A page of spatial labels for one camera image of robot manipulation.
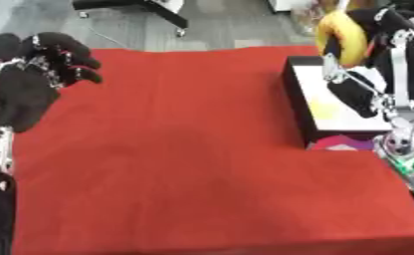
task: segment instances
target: gray floor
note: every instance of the gray floor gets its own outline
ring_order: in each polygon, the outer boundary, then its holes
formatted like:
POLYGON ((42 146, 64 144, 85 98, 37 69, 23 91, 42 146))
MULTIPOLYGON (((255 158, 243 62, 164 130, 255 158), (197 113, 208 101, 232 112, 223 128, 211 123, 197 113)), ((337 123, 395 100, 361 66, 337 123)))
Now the gray floor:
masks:
POLYGON ((250 46, 303 45, 312 39, 297 32, 287 14, 274 15, 266 0, 186 0, 186 37, 139 8, 92 10, 80 19, 70 0, 0 0, 0 33, 25 37, 42 31, 73 35, 93 48, 120 48, 104 34, 134 50, 205 51, 250 46))

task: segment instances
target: red tablecloth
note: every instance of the red tablecloth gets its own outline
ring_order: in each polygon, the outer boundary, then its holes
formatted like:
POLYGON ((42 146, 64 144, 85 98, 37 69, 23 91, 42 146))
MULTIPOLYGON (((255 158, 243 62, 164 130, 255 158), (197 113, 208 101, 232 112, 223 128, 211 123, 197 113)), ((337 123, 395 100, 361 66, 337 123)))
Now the red tablecloth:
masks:
POLYGON ((313 53, 97 50, 105 83, 16 137, 15 254, 414 254, 392 170, 301 148, 280 75, 313 53))

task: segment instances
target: white paper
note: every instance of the white paper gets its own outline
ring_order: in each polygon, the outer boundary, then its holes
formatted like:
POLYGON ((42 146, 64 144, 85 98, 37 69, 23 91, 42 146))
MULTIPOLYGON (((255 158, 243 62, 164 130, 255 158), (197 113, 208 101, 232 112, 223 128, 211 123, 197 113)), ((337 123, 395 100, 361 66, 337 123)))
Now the white paper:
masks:
MULTIPOLYGON (((357 68, 373 81, 379 91, 386 87, 382 77, 373 70, 357 68)), ((340 101, 328 88, 322 77, 321 66, 294 66, 304 96, 312 112, 313 119, 320 130, 391 130, 382 115, 371 119, 362 118, 357 112, 340 101)))

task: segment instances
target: black box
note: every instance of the black box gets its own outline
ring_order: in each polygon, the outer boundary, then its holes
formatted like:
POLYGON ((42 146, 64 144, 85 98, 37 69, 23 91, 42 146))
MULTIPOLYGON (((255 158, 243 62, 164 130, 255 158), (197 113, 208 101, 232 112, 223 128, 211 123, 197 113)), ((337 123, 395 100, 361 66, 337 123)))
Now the black box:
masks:
POLYGON ((306 148, 322 138, 346 135, 369 140, 391 130, 382 116, 364 119, 342 103, 322 77, 322 58, 288 57, 282 75, 283 89, 291 102, 306 148))

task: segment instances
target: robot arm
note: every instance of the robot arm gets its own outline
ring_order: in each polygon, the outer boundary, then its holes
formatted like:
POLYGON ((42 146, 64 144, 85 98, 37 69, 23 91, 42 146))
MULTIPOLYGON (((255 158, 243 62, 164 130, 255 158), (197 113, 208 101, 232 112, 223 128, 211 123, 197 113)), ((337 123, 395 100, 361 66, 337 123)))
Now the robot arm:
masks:
POLYGON ((21 41, 0 35, 0 255, 11 254, 16 213, 12 142, 32 128, 59 97, 59 89, 80 80, 100 83, 100 63, 88 47, 58 33, 21 41))
POLYGON ((373 81, 346 69, 341 46, 331 37, 323 56, 323 77, 329 89, 364 118, 383 115, 391 131, 374 139, 375 152, 414 190, 414 13, 394 8, 348 13, 374 42, 362 68, 374 69, 384 79, 379 90, 373 81))

